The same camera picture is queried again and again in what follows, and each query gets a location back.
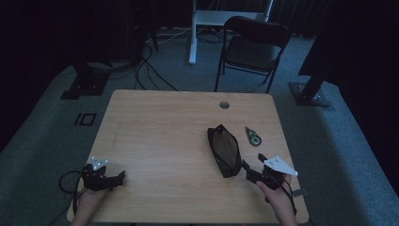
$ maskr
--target gray carpet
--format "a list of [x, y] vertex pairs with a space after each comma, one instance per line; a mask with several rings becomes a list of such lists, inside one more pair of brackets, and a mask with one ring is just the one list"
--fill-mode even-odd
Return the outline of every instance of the gray carpet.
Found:
[[[200, 36], [216, 40], [214, 36]], [[178, 37], [160, 43], [159, 53], [152, 53], [149, 62], [178, 90], [213, 91], [221, 45], [199, 42], [197, 64], [190, 66], [187, 62], [189, 42], [189, 38]], [[337, 87], [328, 83], [322, 86], [333, 108], [295, 104], [287, 84], [309, 79], [297, 76], [297, 72], [312, 42], [292, 38], [270, 91], [295, 169], [299, 171], [299, 182], [310, 191], [305, 201], [311, 220], [318, 226], [397, 226], [398, 197]], [[146, 50], [144, 55], [149, 56], [149, 51]], [[152, 81], [159, 89], [171, 89], [152, 70], [149, 75], [152, 79], [147, 75], [147, 67], [141, 67], [139, 80], [146, 89], [157, 89]], [[220, 80], [219, 91], [265, 91], [262, 77], [242, 75], [227, 71]], [[86, 164], [112, 92], [115, 89], [142, 89], [134, 72], [112, 73], [102, 96], [60, 100], [75, 76], [75, 71], [69, 67], [54, 79], [1, 153], [0, 225], [50, 225], [52, 222], [69, 225], [64, 210], [70, 204], [71, 195], [65, 195], [58, 188], [59, 177]], [[96, 114], [94, 123], [91, 126], [76, 124], [79, 114]], [[67, 177], [66, 188], [72, 189], [73, 184], [73, 176]]]

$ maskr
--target stand base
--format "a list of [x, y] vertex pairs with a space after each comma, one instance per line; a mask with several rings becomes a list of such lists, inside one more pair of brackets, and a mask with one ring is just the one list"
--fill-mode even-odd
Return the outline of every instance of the stand base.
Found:
[[73, 81], [70, 90], [64, 91], [61, 96], [61, 100], [78, 100], [81, 95], [84, 96], [101, 96], [108, 81], [109, 73], [95, 73], [93, 82], [82, 87], [79, 82], [79, 75]]
[[288, 85], [290, 86], [297, 105], [321, 106], [327, 110], [334, 110], [332, 103], [326, 100], [322, 90], [318, 90], [312, 99], [304, 99], [300, 94], [302, 89], [306, 86], [306, 83], [290, 82]]

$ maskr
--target small hole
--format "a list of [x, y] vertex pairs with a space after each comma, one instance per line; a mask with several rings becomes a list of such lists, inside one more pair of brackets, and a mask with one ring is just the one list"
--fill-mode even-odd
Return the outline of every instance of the small hole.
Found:
[[220, 106], [221, 108], [223, 108], [223, 109], [227, 109], [227, 108], [230, 107], [230, 104], [229, 104], [229, 102], [223, 101], [223, 102], [220, 102], [220, 103], [219, 103], [219, 106]]

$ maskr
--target human hand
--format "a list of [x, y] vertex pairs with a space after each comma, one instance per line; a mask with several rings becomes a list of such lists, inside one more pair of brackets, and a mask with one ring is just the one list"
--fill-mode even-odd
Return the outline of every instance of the human hand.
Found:
[[[284, 179], [286, 182], [282, 183], [282, 186], [285, 188], [285, 190], [291, 192], [291, 188], [289, 186], [291, 183], [291, 175], [286, 174]], [[293, 205], [284, 190], [282, 190], [281, 187], [277, 188], [276, 190], [272, 190], [260, 181], [257, 181], [256, 185], [269, 200], [279, 223], [282, 226], [297, 226]]]
[[72, 221], [72, 226], [83, 226], [90, 223], [94, 213], [100, 207], [104, 200], [106, 190], [93, 191], [87, 188], [82, 189], [82, 195], [78, 200], [78, 206], [75, 217]]

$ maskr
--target chair backrest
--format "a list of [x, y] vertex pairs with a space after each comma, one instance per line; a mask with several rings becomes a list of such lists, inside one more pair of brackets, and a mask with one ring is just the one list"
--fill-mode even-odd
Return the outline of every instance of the chair backrest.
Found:
[[243, 16], [233, 16], [227, 20], [224, 24], [225, 35], [227, 30], [248, 40], [272, 44], [282, 49], [285, 48], [292, 35], [284, 25], [257, 21]]

